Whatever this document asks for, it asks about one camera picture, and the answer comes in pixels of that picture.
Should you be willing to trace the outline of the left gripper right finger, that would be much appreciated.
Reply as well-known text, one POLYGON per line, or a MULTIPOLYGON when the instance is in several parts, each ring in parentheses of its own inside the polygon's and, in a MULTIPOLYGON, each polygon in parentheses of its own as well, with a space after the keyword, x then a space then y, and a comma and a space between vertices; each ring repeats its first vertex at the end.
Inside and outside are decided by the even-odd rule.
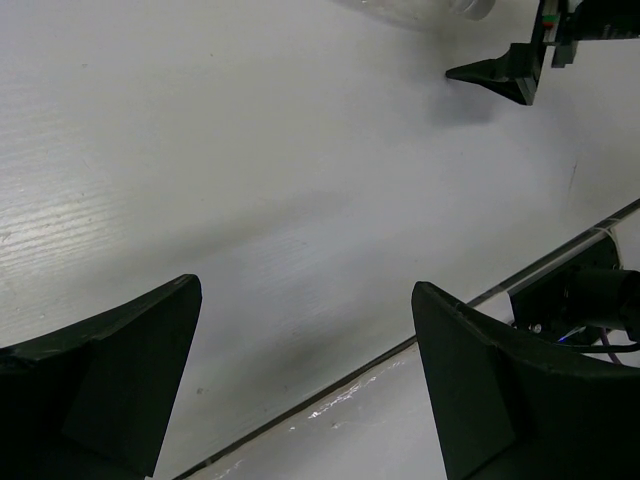
POLYGON ((429 282, 411 297, 450 479, 635 479, 639 372, 516 330, 429 282))

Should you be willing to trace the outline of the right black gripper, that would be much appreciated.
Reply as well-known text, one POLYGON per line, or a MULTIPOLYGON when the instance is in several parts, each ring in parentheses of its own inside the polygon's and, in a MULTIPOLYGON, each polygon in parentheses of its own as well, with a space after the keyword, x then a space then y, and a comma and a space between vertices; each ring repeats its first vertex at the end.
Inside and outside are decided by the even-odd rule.
POLYGON ((519 105, 532 105, 548 47, 553 68, 574 62, 582 41, 639 38, 638 0, 540 1, 531 43, 513 43, 508 51, 451 68, 447 79, 475 84, 519 105))

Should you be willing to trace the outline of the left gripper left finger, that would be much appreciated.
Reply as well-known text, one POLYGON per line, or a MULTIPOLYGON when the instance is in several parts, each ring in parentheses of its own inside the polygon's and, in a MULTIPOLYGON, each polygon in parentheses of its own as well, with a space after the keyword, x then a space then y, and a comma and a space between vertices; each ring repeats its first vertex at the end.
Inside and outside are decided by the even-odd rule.
POLYGON ((200 310, 187 274, 2 348, 2 478, 152 477, 200 310))

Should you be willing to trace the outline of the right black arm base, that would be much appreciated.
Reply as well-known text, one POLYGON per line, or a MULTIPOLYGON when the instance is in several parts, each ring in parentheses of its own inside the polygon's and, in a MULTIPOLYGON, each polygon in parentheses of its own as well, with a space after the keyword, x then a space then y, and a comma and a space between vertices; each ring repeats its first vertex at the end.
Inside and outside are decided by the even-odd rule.
POLYGON ((606 234, 557 257, 509 291, 512 326, 581 354, 639 351, 639 272, 606 234))

